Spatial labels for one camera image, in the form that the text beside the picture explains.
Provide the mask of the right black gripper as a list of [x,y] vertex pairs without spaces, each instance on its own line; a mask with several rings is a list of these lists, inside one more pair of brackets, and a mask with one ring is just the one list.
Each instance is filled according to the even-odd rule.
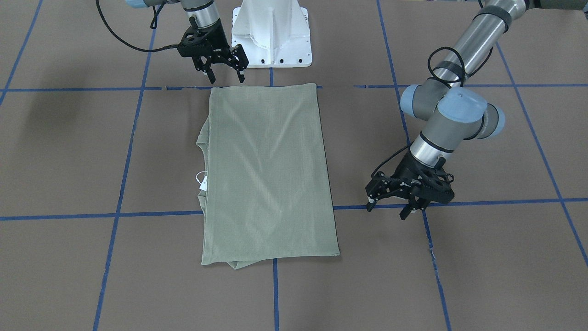
[[178,45],[181,57],[205,57],[195,58],[195,69],[202,72],[211,84],[216,77],[212,70],[213,63],[232,63],[237,72],[240,83],[244,83],[244,71],[249,65],[249,60],[243,46],[237,44],[230,46],[227,42],[222,21],[217,19],[214,23],[204,27],[195,18],[190,18],[190,27],[187,28]]

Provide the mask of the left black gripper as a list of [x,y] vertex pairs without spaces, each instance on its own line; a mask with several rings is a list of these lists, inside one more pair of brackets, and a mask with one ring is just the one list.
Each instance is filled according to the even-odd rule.
[[454,176],[443,169],[447,161],[445,157],[438,156],[436,164],[429,167],[407,152],[392,176],[380,171],[383,165],[397,155],[399,152],[385,159],[372,172],[370,182],[365,187],[368,212],[376,207],[378,201],[397,197],[407,200],[407,204],[399,213],[399,218],[406,220],[408,216],[417,212],[419,207],[428,207],[430,202],[447,205],[454,199],[454,191],[450,186]]

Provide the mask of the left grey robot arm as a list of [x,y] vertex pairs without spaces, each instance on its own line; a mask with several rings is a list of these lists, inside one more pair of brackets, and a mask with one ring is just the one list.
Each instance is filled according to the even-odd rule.
[[430,203],[447,205],[454,192],[454,175],[444,170],[462,141],[484,140],[499,134],[504,112],[464,87],[493,52],[500,36],[530,9],[587,10],[585,0],[481,0],[481,8],[438,65],[428,64],[430,77],[408,86],[400,98],[404,114],[426,122],[418,137],[403,147],[402,160],[391,176],[376,167],[366,185],[366,210],[385,198],[406,201],[400,218],[426,209]]

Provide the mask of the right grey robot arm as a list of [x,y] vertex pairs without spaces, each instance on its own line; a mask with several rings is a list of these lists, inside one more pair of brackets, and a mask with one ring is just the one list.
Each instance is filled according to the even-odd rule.
[[208,77],[210,83],[216,81],[212,65],[225,64],[237,73],[240,83],[244,83],[244,72],[249,61],[241,44],[230,46],[218,7],[214,0],[181,0],[189,27],[178,44],[156,49],[142,49],[143,52],[177,50],[183,58],[190,58],[196,70]]

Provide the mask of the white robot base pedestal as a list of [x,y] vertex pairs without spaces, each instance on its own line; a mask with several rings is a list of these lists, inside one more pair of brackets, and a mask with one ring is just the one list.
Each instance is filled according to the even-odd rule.
[[309,67],[313,62],[306,8],[297,0],[244,0],[232,11],[232,45],[248,68]]

